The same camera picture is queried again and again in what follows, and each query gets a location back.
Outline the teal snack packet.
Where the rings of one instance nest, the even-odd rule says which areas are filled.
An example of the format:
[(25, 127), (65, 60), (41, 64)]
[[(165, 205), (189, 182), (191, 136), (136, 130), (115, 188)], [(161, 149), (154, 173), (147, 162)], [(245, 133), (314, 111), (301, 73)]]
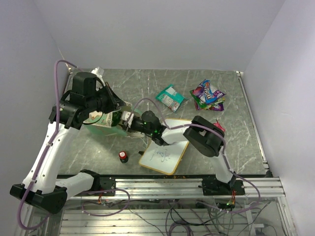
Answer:
[(162, 90), (156, 100), (167, 106), (172, 112), (176, 112), (186, 98), (178, 93), (172, 84)]

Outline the blue M&M's candy bag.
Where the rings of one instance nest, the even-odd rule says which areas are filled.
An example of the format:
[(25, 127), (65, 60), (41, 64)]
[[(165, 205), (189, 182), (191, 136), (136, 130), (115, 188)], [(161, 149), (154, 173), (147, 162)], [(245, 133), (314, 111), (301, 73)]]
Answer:
[(210, 80), (204, 80), (198, 86), (204, 87), (204, 96), (201, 98), (203, 102), (211, 103), (225, 96), (225, 93), (212, 85)]

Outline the red snack packet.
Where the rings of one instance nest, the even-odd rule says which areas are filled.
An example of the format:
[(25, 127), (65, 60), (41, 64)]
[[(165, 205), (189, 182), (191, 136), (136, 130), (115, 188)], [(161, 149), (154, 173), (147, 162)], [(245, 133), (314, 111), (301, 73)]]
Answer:
[(221, 126), (218, 120), (216, 120), (216, 122), (214, 122), (213, 125), (219, 128), (222, 132), (225, 132), (225, 129)]

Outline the purple Fox's berries candy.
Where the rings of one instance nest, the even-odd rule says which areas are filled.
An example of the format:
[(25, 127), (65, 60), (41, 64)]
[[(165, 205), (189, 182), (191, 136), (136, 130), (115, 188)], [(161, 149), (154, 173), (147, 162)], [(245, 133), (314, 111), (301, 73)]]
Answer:
[(224, 110), (223, 102), (216, 102), (214, 104), (206, 106), (205, 108), (201, 108), (196, 101), (194, 102), (194, 105), (195, 105), (196, 110), (211, 110), (211, 111), (223, 111)]

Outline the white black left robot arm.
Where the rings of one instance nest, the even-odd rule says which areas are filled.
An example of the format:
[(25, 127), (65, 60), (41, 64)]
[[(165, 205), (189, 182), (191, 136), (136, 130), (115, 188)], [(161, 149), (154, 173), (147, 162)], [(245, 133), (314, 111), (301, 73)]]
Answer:
[(52, 108), (44, 143), (27, 177), (10, 189), (10, 195), (33, 207), (56, 214), (71, 197), (100, 191), (100, 175), (81, 170), (57, 181), (65, 151), (92, 112), (107, 114), (125, 106), (107, 83), (90, 72), (78, 72), (68, 90)]

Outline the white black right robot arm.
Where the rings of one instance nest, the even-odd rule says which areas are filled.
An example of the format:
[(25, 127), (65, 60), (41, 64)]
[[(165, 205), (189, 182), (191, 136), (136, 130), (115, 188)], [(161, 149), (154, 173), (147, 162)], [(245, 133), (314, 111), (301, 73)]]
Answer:
[(224, 132), (203, 117), (195, 116), (188, 123), (171, 127), (165, 121), (161, 123), (152, 111), (146, 111), (140, 118), (133, 116), (127, 126), (131, 131), (150, 137), (159, 146), (188, 141), (199, 153), (210, 158), (218, 191), (226, 195), (234, 189), (236, 176), (225, 156)]

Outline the small yellow-framed whiteboard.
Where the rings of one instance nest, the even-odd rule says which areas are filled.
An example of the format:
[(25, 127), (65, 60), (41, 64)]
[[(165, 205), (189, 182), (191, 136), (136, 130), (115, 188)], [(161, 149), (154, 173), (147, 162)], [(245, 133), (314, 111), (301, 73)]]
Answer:
[(167, 119), (169, 126), (163, 134), (162, 139), (167, 143), (159, 146), (151, 142), (139, 160), (139, 165), (166, 175), (175, 173), (180, 163), (189, 141), (184, 137), (184, 132), (191, 120), (186, 119)]

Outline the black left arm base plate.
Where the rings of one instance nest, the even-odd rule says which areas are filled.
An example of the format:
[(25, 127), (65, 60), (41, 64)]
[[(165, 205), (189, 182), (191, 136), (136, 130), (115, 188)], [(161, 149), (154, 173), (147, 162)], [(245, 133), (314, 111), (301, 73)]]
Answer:
[(88, 191), (84, 191), (81, 195), (102, 195), (102, 196), (114, 196), (116, 188), (116, 181), (111, 177), (101, 177), (99, 187), (92, 188)]

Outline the aluminium frame rail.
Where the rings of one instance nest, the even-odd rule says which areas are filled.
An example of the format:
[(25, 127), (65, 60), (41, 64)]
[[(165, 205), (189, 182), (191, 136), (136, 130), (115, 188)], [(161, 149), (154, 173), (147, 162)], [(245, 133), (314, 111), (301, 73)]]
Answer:
[[(198, 186), (203, 179), (214, 178), (203, 176), (202, 178), (113, 178), (116, 181), (116, 188), (123, 189), (135, 199), (206, 199), (211, 196), (204, 196)], [(285, 191), (278, 177), (272, 178), (248, 178), (248, 181), (241, 180), (244, 185), (245, 195), (238, 198), (269, 198), (284, 197)], [(213, 196), (218, 198), (230, 198), (231, 196)]]

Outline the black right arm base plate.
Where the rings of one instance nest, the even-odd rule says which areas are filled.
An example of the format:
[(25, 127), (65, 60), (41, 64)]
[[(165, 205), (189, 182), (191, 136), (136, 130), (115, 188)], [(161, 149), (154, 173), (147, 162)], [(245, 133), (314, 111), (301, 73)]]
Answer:
[(241, 180), (232, 179), (229, 183), (223, 183), (214, 178), (203, 179), (198, 186), (204, 196), (236, 196), (245, 195), (245, 189)]

